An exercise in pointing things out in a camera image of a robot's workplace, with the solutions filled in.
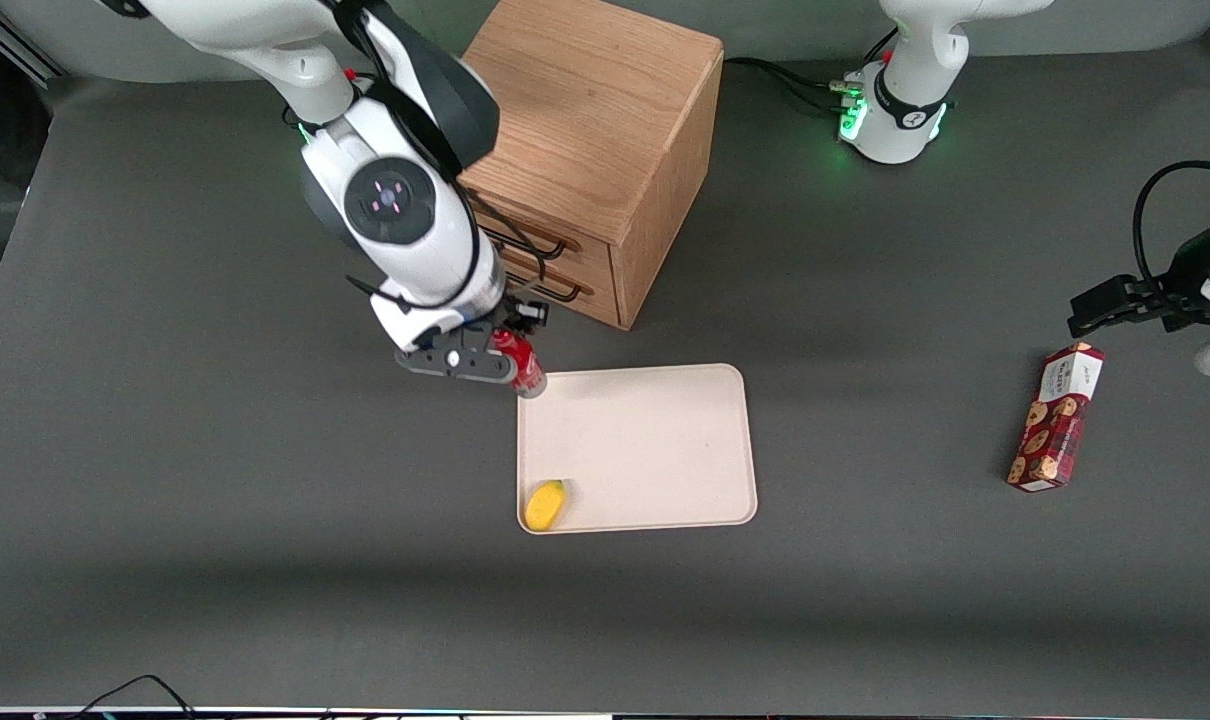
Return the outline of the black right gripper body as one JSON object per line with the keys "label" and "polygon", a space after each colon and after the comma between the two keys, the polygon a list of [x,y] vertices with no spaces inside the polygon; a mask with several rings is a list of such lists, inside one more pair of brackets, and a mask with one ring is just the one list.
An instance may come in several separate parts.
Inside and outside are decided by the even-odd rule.
{"label": "black right gripper body", "polygon": [[508,327],[509,332],[512,332],[513,334],[532,334],[535,332],[538,332],[538,329],[541,329],[542,327],[524,328],[522,326],[522,303],[528,303],[528,301],[538,301],[538,300],[519,299],[519,296],[505,296],[505,299],[499,303],[499,305],[491,311],[491,313],[486,313],[485,319],[486,318],[503,319],[506,327]]}

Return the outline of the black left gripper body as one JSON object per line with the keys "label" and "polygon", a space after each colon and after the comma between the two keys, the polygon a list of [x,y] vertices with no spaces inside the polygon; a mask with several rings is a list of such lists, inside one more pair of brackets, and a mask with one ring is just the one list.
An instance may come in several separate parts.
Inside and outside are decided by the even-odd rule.
{"label": "black left gripper body", "polygon": [[1185,315],[1164,316],[1164,332],[1182,332],[1191,326],[1210,327],[1210,301],[1203,296],[1202,287],[1210,273],[1210,227],[1185,241],[1172,255],[1166,273],[1162,273],[1162,288],[1169,300]]}

